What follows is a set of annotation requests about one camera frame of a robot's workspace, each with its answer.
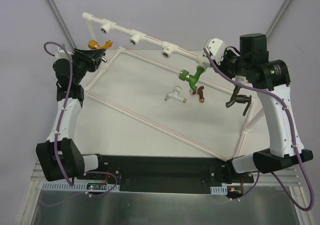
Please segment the yellow faucet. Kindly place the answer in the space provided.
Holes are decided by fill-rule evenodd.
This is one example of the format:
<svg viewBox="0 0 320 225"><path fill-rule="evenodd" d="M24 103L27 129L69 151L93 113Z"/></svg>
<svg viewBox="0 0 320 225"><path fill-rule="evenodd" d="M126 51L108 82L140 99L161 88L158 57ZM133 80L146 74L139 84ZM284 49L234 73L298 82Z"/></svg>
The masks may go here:
<svg viewBox="0 0 320 225"><path fill-rule="evenodd" d="M100 50L100 49L108 50L109 48L112 47L112 45L113 45L113 42L111 40L106 41L104 45L99 45L99 43L96 40L92 39L88 43L88 48L91 50Z"/></svg>

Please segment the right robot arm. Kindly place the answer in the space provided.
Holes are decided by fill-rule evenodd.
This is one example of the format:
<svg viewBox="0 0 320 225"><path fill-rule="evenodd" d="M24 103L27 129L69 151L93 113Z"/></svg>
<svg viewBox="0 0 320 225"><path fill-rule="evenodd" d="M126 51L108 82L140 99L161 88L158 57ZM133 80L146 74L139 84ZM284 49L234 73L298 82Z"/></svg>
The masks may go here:
<svg viewBox="0 0 320 225"><path fill-rule="evenodd" d="M267 149L229 160L232 166L225 169L228 181L237 182L246 172L267 174L314 158L295 128L288 67L280 59L269 60L266 35L241 35L239 50L225 49L218 69L228 79L242 76L252 85L249 89L257 93L261 102L270 141Z"/></svg>

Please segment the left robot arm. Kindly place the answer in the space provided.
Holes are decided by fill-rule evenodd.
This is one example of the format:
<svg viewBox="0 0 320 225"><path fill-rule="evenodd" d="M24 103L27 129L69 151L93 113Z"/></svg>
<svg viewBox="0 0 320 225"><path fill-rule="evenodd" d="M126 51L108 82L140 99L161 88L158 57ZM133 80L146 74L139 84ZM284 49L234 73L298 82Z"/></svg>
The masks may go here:
<svg viewBox="0 0 320 225"><path fill-rule="evenodd" d="M96 154L82 155L74 143L78 115L83 107L84 88L81 81L86 73L95 72L104 61L105 49L75 49L71 58L59 58L53 63L57 78L58 112L46 141L36 146L36 154L47 181L74 179L88 171L99 180L106 168Z"/></svg>

